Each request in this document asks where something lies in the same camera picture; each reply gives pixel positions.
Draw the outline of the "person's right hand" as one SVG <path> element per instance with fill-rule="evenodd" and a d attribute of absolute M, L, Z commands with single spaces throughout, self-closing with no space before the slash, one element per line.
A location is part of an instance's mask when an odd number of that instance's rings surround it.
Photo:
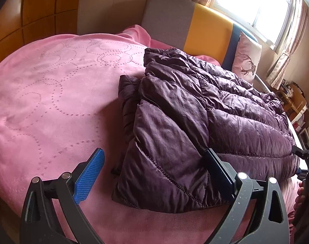
<path fill-rule="evenodd" d="M 294 210 L 296 211 L 299 207 L 301 207 L 301 204 L 305 200 L 305 195 L 304 195 L 304 185 L 303 181 L 299 182 L 299 188 L 297 190 L 297 197 L 295 199 L 295 204 L 294 204 Z"/>

